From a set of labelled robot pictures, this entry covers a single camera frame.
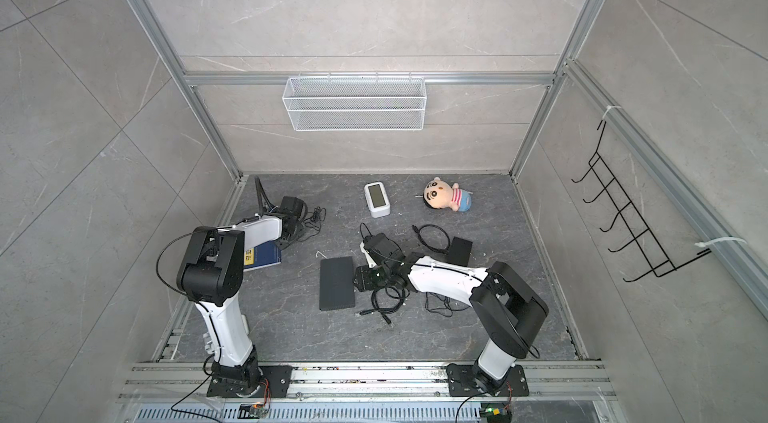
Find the black adapter with thin cord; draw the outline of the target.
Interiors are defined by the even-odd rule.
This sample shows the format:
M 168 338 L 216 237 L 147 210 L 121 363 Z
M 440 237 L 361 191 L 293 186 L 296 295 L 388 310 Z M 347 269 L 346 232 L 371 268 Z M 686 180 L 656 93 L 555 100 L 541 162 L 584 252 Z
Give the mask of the black adapter with thin cord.
M 278 246 L 281 249 L 288 248 L 295 243 L 306 242 L 307 240 L 318 236 L 322 230 L 322 225 L 326 219 L 327 210 L 323 207 L 315 207 L 313 211 L 304 219 L 306 233 L 298 240 L 282 240 L 280 238 Z

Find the blue booklet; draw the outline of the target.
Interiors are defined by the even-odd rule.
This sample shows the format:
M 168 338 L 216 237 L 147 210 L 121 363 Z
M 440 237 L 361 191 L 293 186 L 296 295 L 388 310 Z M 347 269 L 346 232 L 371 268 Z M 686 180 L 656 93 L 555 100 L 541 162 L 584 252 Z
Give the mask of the blue booklet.
M 274 241 L 248 249 L 244 254 L 245 272 L 279 265 L 282 260 L 281 249 Z

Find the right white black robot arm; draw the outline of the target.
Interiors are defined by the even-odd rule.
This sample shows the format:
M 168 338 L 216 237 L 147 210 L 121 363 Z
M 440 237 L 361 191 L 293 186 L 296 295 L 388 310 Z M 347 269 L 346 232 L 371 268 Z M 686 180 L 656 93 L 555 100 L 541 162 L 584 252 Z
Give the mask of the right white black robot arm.
M 355 270 L 354 285 L 371 293 L 372 307 L 386 323 L 413 293 L 454 300 L 472 309 L 488 341 L 472 368 L 473 384 L 497 391 L 516 362 L 540 357 L 534 341 L 549 315 L 544 300 L 507 263 L 471 268 L 441 262 L 420 253 L 409 255 L 384 233 L 359 226 L 367 264 Z

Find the black perforated box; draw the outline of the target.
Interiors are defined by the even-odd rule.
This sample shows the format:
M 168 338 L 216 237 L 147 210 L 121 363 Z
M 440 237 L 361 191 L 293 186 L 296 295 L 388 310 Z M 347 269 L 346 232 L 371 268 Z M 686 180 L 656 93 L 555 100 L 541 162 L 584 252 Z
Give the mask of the black perforated box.
M 320 264 L 319 310 L 355 307 L 355 265 L 351 257 L 324 259 Z

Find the aluminium mounting rail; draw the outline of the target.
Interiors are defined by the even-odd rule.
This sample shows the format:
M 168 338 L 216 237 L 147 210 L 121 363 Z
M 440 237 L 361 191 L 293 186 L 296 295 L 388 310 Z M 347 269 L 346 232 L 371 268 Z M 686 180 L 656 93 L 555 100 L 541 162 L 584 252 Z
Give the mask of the aluminium mounting rail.
M 472 366 L 445 362 L 266 363 L 262 372 L 278 402 L 459 401 L 480 391 Z M 172 401 L 208 384 L 194 363 L 138 363 L 125 377 L 119 401 Z M 600 361 L 519 361 L 487 399 L 615 401 Z

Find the white digital clock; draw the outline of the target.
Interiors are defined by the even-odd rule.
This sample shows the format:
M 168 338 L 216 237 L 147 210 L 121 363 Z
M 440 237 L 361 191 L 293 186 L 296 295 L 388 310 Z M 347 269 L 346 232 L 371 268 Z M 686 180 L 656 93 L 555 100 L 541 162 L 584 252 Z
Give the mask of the white digital clock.
M 367 184 L 364 196 L 372 218 L 385 217 L 391 213 L 390 200 L 382 182 Z

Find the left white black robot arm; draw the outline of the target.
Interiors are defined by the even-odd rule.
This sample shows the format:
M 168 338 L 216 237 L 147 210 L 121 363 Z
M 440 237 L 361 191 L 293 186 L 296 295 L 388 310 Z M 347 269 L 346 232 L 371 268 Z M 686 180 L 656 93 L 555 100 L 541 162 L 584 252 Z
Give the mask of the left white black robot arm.
M 206 326 L 207 364 L 213 383 L 226 383 L 241 392 L 252 391 L 265 379 L 257 350 L 239 305 L 239 292 L 248 269 L 268 267 L 268 259 L 302 239 L 306 233 L 306 203 L 285 196 L 273 204 L 259 179 L 255 180 L 258 210 L 234 225 L 200 226 L 171 240 L 188 244 L 173 283 L 155 271 L 170 290 L 193 303 Z

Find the cartoon boy plush doll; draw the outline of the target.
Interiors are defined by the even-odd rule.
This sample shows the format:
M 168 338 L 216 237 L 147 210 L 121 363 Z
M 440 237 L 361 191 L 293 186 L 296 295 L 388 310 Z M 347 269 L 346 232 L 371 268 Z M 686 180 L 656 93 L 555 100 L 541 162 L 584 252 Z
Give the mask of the cartoon boy plush doll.
M 431 209 L 467 212 L 472 205 L 472 193 L 461 189 L 458 183 L 448 184 L 435 177 L 425 186 L 422 200 Z

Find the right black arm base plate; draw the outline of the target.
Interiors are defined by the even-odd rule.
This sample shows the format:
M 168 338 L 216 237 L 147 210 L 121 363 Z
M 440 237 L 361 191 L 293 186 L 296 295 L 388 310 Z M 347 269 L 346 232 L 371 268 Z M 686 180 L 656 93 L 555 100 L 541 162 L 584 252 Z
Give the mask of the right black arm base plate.
M 505 376 L 494 380 L 477 364 L 451 363 L 445 367 L 449 394 L 452 397 L 488 395 L 491 397 L 527 397 L 530 390 L 521 366 L 510 367 Z

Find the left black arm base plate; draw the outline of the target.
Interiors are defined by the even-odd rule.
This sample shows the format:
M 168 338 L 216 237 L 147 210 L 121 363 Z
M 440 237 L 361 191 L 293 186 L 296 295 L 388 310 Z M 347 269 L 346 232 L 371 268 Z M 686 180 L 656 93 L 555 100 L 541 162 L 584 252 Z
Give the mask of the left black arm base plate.
M 287 365 L 227 367 L 215 365 L 207 397 L 284 398 L 287 396 L 293 368 Z

